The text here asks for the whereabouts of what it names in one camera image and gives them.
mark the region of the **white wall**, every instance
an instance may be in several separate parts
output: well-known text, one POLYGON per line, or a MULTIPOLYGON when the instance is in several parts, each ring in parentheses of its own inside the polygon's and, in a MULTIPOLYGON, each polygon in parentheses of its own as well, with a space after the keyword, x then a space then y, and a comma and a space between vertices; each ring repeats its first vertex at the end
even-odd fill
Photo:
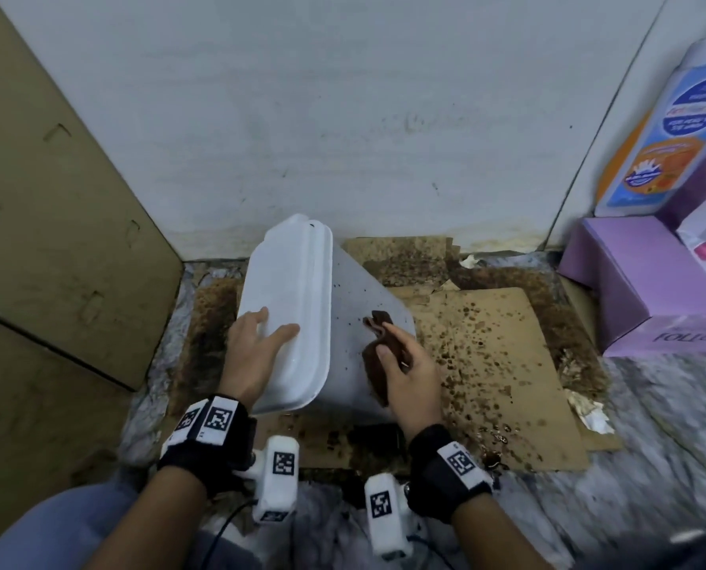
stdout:
POLYGON ((541 244, 663 0, 0 0, 184 259, 541 244))
POLYGON ((706 0, 667 0, 583 161, 551 231, 548 247, 565 245, 576 220, 591 212, 605 165, 655 103, 688 46, 704 37, 706 0))

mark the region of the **purple box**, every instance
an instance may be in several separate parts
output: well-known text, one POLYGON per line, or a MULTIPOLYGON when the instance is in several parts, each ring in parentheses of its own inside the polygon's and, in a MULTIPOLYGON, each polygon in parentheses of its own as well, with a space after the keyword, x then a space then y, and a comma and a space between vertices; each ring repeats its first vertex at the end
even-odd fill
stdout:
POLYGON ((604 355, 706 352, 706 272, 655 217, 581 220, 559 274, 597 292, 604 355))

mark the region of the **grey floor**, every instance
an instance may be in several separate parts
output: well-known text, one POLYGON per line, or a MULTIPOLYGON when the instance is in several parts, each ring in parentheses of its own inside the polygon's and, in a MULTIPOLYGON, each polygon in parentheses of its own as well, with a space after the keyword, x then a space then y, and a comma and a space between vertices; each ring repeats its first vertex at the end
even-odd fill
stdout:
MULTIPOLYGON (((550 268, 532 260, 535 268, 550 268)), ((240 277, 239 264, 186 265, 177 305, 149 372, 133 402, 120 447, 122 460, 148 464, 166 390, 187 332, 197 285, 240 277)), ((607 403, 625 449, 591 453, 581 473, 505 473, 497 500, 549 562, 573 560, 625 533, 670 535, 706 527, 706 355, 604 359, 612 384, 607 403)), ((284 527, 226 536, 253 549, 267 568, 379 568, 366 537, 364 511, 342 501, 338 488, 303 483, 298 513, 284 527)), ((218 527, 218 519, 209 522, 218 527)), ((430 521, 431 538, 457 568, 465 568, 453 531, 430 521)), ((427 554, 412 567, 441 568, 427 554)))

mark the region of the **wrist strap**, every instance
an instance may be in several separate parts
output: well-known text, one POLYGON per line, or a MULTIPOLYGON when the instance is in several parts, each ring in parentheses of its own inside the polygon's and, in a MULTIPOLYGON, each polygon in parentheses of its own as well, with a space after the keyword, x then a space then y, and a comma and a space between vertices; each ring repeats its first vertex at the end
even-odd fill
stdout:
POLYGON ((256 421, 234 398, 213 394, 192 404, 163 444, 158 469, 176 466, 191 472, 209 498, 228 489, 231 471, 253 463, 256 421))
POLYGON ((417 514, 450 524, 453 512, 480 494, 492 494, 493 478, 480 468, 448 429, 436 424, 420 432, 408 447, 412 455, 408 506, 417 514))

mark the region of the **hand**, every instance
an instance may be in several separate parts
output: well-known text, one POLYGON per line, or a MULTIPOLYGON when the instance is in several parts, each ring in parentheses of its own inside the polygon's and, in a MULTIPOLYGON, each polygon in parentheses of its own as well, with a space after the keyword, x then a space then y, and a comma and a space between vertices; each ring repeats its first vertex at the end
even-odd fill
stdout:
POLYGON ((421 347, 416 338, 392 324, 383 324, 405 346, 413 358, 411 370, 404 374, 387 346, 377 346, 377 355, 387 374, 387 398, 408 443, 415 435, 443 421, 440 400, 440 366, 421 347))
POLYGON ((269 319, 269 309, 245 312, 234 321, 226 338, 226 358, 218 393, 236 398, 250 412, 266 389, 279 349, 300 332, 297 324, 285 324, 266 338, 258 336, 258 324, 269 319))

